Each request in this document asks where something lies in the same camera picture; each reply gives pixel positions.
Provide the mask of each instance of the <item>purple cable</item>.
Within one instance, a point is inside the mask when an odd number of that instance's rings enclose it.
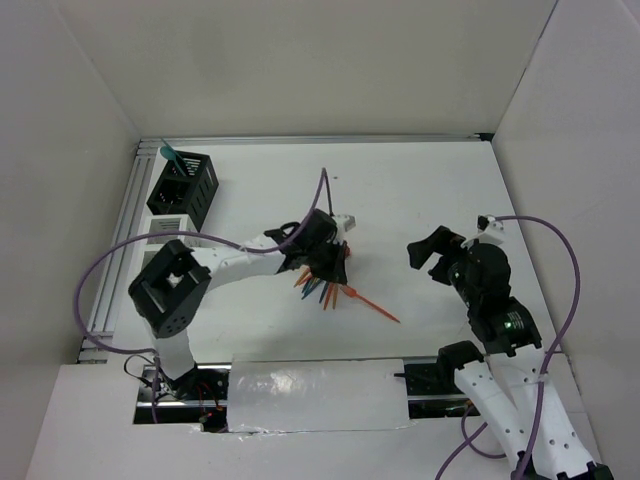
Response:
[[[507,455],[504,453],[494,454],[494,453],[483,452],[478,447],[476,447],[472,443],[472,441],[469,440],[469,435],[467,434],[467,417],[475,409],[476,407],[474,406],[467,408],[467,410],[464,412],[464,415],[462,415],[462,420],[460,421],[460,430],[462,430],[462,436],[464,437],[465,441],[469,442],[469,448],[471,448],[471,450],[476,452],[481,457],[488,458],[489,460],[501,460],[503,458],[507,458]]]
[[[144,233],[142,235],[137,235],[135,237],[131,237],[126,240],[123,240],[122,242],[117,243],[116,245],[109,248],[105,253],[103,253],[96,260],[94,260],[93,263],[89,266],[89,268],[87,268],[85,272],[80,276],[80,280],[78,281],[78,284],[76,285],[76,288],[73,294],[73,318],[76,323],[76,326],[78,327],[82,335],[97,347],[100,347],[101,349],[106,350],[108,352],[118,353],[121,355],[136,355],[136,354],[140,355],[143,353],[150,353],[154,356],[154,362],[156,363],[156,371],[155,371],[153,382],[152,382],[151,414],[153,416],[153,420],[155,423],[158,423],[156,411],[155,411],[155,393],[158,388],[159,375],[160,375],[160,359],[158,358],[158,352],[154,348],[139,348],[139,349],[129,350],[124,348],[114,347],[111,345],[107,345],[106,343],[103,343],[102,341],[100,341],[99,338],[91,335],[91,333],[89,332],[89,330],[87,329],[84,323],[84,320],[82,319],[82,315],[80,314],[80,294],[82,293],[82,287],[84,287],[84,284],[89,278],[89,275],[91,275],[91,273],[97,268],[97,266],[100,265],[107,257],[112,255],[115,251],[123,247],[126,247],[131,243],[139,242],[140,240],[144,240],[147,238],[164,237],[167,235],[184,235],[185,237],[202,238],[205,240],[210,240],[212,242],[220,243],[222,245],[226,245],[231,248],[236,248],[238,250],[242,249],[249,253],[265,254],[265,253],[279,251],[280,249],[291,245],[293,241],[298,237],[298,235],[302,233],[302,230],[304,229],[304,227],[306,227],[307,224],[309,223],[309,220],[313,215],[313,211],[315,210],[316,206],[318,205],[318,201],[320,200],[320,193],[322,193],[323,184],[326,185],[327,187],[327,202],[329,204],[329,212],[333,213],[331,191],[329,189],[329,175],[327,174],[327,169],[323,168],[322,173],[320,175],[320,181],[318,182],[318,187],[316,189],[316,193],[315,193],[315,196],[313,197],[313,202],[311,203],[311,207],[309,208],[309,211],[300,222],[300,226],[296,229],[296,231],[293,232],[291,235],[289,235],[284,242],[282,242],[280,245],[276,247],[265,248],[265,249],[243,247],[238,243],[225,240],[224,238],[215,237],[213,235],[207,235],[206,233],[188,232],[188,231],[182,231],[182,230],[172,230],[172,231],[164,231],[164,232],[158,232],[158,233]]]
[[[542,365],[540,367],[540,375],[544,375],[547,373],[548,367],[549,367],[549,362],[551,362],[551,359],[553,357],[553,355],[556,353],[556,348],[558,348],[558,345],[560,344],[560,342],[562,341],[562,338],[565,336],[565,334],[567,333],[567,330],[569,330],[569,327],[571,326],[571,323],[573,322],[573,318],[576,315],[576,310],[578,309],[578,302],[580,301],[580,288],[581,288],[581,278],[580,278],[580,265],[578,264],[578,258],[576,257],[576,253],[573,250],[573,247],[571,246],[571,243],[569,242],[569,240],[567,239],[567,237],[565,237],[565,235],[553,224],[547,222],[546,220],[543,220],[541,218],[538,217],[532,217],[529,215],[505,215],[503,217],[496,217],[496,220],[499,222],[504,222],[507,220],[527,220],[530,222],[535,222],[535,223],[539,223],[541,225],[544,225],[545,227],[553,230],[553,232],[558,235],[558,237],[560,237],[560,240],[562,241],[562,243],[564,244],[564,246],[566,247],[567,251],[569,252],[569,256],[571,257],[571,263],[573,264],[573,271],[574,271],[574,276],[575,276],[575,291],[573,294],[573,300],[571,302],[571,308],[569,309],[569,313],[567,315],[567,319],[565,320],[564,324],[562,325],[562,328],[560,328],[560,331],[558,332],[558,334],[556,335],[556,338],[553,340],[553,342],[551,342],[551,347],[547,350],[547,353],[544,356],[544,360],[542,361]],[[515,476],[513,477],[513,480],[522,480],[523,476],[524,476],[524,471],[527,468],[527,464],[529,463],[529,460],[531,460],[531,455],[533,454],[533,447],[535,446],[536,443],[536,438],[538,437],[538,431],[540,430],[540,422],[542,420],[542,405],[543,405],[543,401],[544,401],[544,383],[543,382],[538,382],[538,395],[536,398],[536,411],[535,414],[533,416],[533,425],[531,426],[531,435],[529,436],[529,442],[527,443],[527,449],[525,450],[524,456],[522,457],[522,460],[520,461],[520,466],[518,467],[518,469],[516,470]],[[453,459],[458,456],[458,454],[464,450],[467,446],[471,445],[471,442],[473,442],[473,440],[475,440],[480,433],[482,433],[482,431],[487,427],[487,424],[484,423],[478,430],[476,430],[473,435],[471,435],[469,437],[468,440],[465,440],[458,448],[456,448],[453,453],[451,455],[449,455],[449,458],[447,458],[444,462],[444,464],[442,465],[442,467],[440,467],[440,471],[438,472],[438,476],[436,476],[436,480],[439,480],[440,477],[442,476],[442,473],[444,473],[445,469],[449,466],[449,464],[453,461]]]

